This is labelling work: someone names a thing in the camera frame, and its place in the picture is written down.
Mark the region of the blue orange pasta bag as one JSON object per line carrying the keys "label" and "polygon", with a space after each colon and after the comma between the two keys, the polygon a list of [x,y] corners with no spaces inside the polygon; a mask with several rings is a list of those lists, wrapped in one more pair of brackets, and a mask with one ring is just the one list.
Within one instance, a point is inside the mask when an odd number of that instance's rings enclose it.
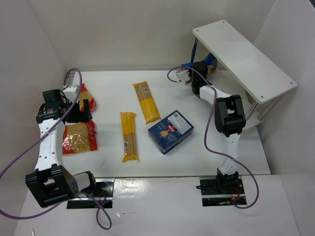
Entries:
{"label": "blue orange pasta bag", "polygon": [[[211,54],[209,53],[206,58],[204,60],[202,60],[206,63],[206,65],[208,66],[208,74],[211,74],[212,72],[214,72],[217,68],[218,65],[218,61],[217,59]],[[193,67],[193,62],[189,62],[189,63],[184,63],[182,64],[183,67]]]}

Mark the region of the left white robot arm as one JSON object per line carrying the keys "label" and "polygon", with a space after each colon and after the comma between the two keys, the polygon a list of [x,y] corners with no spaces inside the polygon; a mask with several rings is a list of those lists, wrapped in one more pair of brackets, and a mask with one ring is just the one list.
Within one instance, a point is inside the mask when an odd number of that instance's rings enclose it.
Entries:
{"label": "left white robot arm", "polygon": [[78,86],[43,92],[36,121],[40,129],[38,161],[25,182],[42,208],[78,198],[81,191],[96,189],[90,171],[72,175],[63,165],[63,155],[97,150],[95,124],[88,99],[78,99]]}

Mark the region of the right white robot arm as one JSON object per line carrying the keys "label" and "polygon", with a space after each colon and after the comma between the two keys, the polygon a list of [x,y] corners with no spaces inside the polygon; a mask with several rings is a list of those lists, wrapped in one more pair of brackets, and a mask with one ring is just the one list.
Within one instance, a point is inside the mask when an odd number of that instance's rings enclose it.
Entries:
{"label": "right white robot arm", "polygon": [[[238,157],[238,142],[246,125],[242,98],[217,89],[206,83],[207,75],[213,69],[205,61],[192,64],[193,71],[189,73],[192,92],[202,100],[209,102],[214,108],[215,127],[224,136],[221,153],[234,159]],[[236,187],[239,178],[237,163],[225,158],[217,168],[216,188],[221,194],[226,194]]]}

